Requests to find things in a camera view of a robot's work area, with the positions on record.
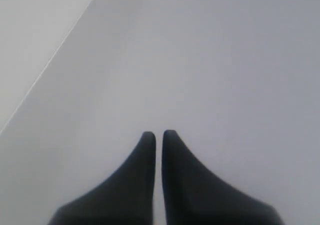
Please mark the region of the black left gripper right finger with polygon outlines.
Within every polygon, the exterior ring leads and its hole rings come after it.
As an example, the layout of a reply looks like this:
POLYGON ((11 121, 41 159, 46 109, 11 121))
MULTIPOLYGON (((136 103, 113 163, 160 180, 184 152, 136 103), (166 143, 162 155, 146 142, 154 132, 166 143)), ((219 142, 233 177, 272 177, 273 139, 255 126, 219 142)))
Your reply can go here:
POLYGON ((162 188, 169 225, 282 225, 279 213, 211 172, 175 130, 162 139, 162 188))

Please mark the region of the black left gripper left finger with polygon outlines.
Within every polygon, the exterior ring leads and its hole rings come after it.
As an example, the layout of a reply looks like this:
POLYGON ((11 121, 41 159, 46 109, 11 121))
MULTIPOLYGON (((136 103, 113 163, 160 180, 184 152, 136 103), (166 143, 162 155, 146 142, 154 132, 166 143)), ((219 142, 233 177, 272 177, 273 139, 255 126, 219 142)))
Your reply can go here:
POLYGON ((142 133, 124 163, 100 185, 61 206, 50 225, 151 225, 156 137, 142 133))

